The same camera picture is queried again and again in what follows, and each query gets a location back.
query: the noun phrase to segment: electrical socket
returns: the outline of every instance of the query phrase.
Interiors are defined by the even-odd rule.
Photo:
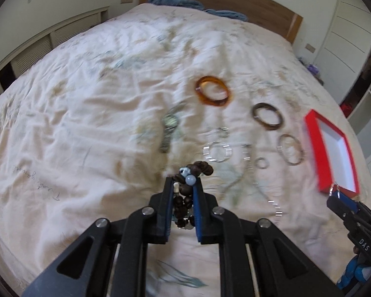
[[[133,0],[121,0],[121,4],[123,4],[123,3],[132,3],[133,2]]]
[[[316,48],[311,46],[309,43],[305,46],[305,49],[309,50],[311,53],[316,51]]]

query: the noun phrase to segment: blue towel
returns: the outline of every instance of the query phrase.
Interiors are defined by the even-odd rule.
[[[147,2],[155,5],[183,6],[201,11],[205,8],[202,3],[196,0],[148,0]]]
[[[244,22],[249,22],[249,18],[246,17],[246,15],[240,12],[236,12],[236,11],[206,9],[205,12],[208,12],[209,14],[217,15],[219,17],[226,17],[230,19],[236,19],[236,20],[241,20]]]

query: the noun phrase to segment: open red box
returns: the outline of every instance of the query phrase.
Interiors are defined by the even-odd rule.
[[[318,112],[311,110],[305,122],[319,178],[319,191],[329,193],[336,182],[350,198],[360,193],[356,167],[345,134]]]

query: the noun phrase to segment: watch face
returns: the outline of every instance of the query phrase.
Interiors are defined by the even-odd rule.
[[[165,115],[165,117],[162,119],[163,124],[166,128],[175,128],[178,125],[178,119],[175,115]]]

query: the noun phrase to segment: bed sheet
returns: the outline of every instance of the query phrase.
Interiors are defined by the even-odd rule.
[[[205,75],[232,91],[226,107],[199,102],[195,82]],[[160,153],[161,118],[180,102],[186,105],[170,151]],[[282,112],[280,131],[252,119],[259,102]],[[303,127],[311,108],[347,135],[360,197],[371,207],[371,179],[354,132],[279,35],[198,10],[142,4],[73,37],[0,96],[0,273],[22,293],[97,218],[114,221],[145,206],[168,174],[203,159],[214,130],[227,127],[233,155],[202,177],[206,192],[241,218],[278,222],[337,280],[352,245],[317,191]],[[289,166],[277,153],[282,133],[305,146],[302,164]],[[269,168],[244,172],[243,144]],[[280,220],[267,198],[280,205]],[[200,246],[194,231],[173,225],[169,243],[150,248],[148,296],[219,290],[218,248]]]

